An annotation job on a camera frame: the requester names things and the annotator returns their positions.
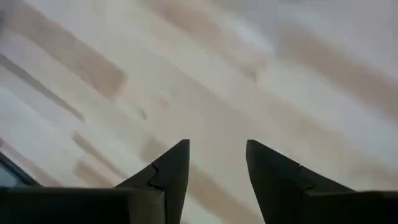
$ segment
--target pointed tip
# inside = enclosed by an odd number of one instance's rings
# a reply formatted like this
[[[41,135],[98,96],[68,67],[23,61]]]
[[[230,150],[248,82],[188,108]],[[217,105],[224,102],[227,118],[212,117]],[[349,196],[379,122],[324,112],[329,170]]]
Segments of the pointed tip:
[[[300,167],[299,163],[256,140],[248,140],[246,160],[249,166],[262,166],[268,169],[295,170]]]
[[[152,165],[157,169],[161,167],[168,167],[170,165],[180,166],[181,163],[189,161],[190,157],[190,140],[183,139],[159,158],[157,158]]]

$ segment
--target black plastic part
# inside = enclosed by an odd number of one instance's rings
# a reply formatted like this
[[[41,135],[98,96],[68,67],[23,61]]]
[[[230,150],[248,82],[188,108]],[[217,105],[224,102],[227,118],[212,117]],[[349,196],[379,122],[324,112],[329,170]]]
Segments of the black plastic part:
[[[181,140],[151,165],[116,187],[164,191],[167,223],[180,223],[188,185],[189,157],[190,141]]]
[[[267,224],[398,223],[397,192],[356,192],[255,140],[246,160]]]
[[[15,165],[10,159],[8,159],[3,153],[0,152],[0,165],[8,174],[13,176],[18,181],[18,186],[40,186],[40,184],[34,180],[31,176],[26,174],[20,167]]]
[[[114,189],[0,188],[0,223],[180,223],[189,150],[179,142]]]

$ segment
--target hardwood floor plank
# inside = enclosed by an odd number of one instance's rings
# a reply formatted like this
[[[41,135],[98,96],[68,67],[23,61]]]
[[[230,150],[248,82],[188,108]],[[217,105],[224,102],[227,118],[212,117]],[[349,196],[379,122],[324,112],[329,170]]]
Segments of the hardwood floor plank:
[[[7,13],[6,24],[35,42],[103,96],[112,98],[117,94],[124,81],[124,74],[89,45],[46,18],[29,3],[16,2]]]

